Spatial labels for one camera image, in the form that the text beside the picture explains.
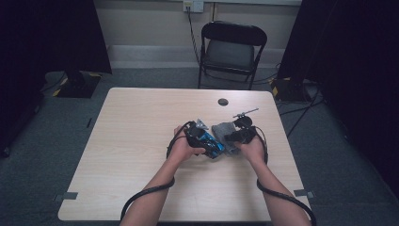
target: chair seat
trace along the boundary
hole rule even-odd
[[[219,40],[210,40],[203,65],[251,72],[254,68],[254,47]]]

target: wall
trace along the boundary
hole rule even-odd
[[[183,12],[182,1],[95,0],[94,3],[107,45],[192,48],[190,24]],[[191,19],[197,46],[200,45],[201,28],[213,17],[215,20],[257,25],[268,36],[265,51],[277,54],[274,61],[279,61],[298,10],[298,5],[205,2],[204,12],[191,13]]]

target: gray fabric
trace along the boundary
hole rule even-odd
[[[240,150],[237,149],[231,141],[226,141],[225,135],[229,135],[235,131],[234,123],[222,122],[218,125],[212,126],[215,139],[225,146],[225,154],[237,154]]]

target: forearm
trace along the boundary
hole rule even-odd
[[[167,159],[143,189],[169,183],[178,167],[178,162]],[[156,225],[167,195],[168,189],[165,189],[138,198],[132,203],[120,225]]]
[[[293,197],[263,161],[250,161],[262,186]],[[263,193],[273,224],[311,225],[305,211],[294,203]]]

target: metal part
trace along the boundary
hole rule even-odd
[[[246,116],[247,113],[250,113],[250,112],[256,111],[256,110],[259,110],[259,107],[256,107],[255,109],[249,110],[249,111],[247,111],[247,112],[243,112],[243,113],[241,113],[241,114],[237,114],[237,115],[233,116],[233,118],[236,118],[236,117],[238,117],[238,118],[244,117],[244,116]]]
[[[200,119],[197,119],[196,127],[199,129],[209,130],[208,126],[206,126]]]

